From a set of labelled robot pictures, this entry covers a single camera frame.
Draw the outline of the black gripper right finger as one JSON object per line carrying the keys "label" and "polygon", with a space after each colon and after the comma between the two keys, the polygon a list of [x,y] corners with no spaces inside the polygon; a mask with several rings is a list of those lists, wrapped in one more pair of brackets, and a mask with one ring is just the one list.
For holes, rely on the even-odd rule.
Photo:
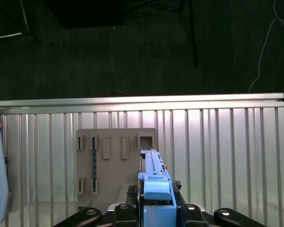
{"label": "black gripper right finger", "polygon": [[265,227],[265,225],[230,208],[220,208],[209,214],[201,205],[185,203],[180,181],[172,187],[177,203],[178,227]]}

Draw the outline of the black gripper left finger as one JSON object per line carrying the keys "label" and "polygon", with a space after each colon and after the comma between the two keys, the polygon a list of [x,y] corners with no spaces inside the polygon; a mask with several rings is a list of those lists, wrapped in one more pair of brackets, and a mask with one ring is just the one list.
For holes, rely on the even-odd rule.
{"label": "black gripper left finger", "polygon": [[56,227],[137,227],[137,185],[123,184],[118,202],[108,206],[106,212],[84,207],[56,224]]}

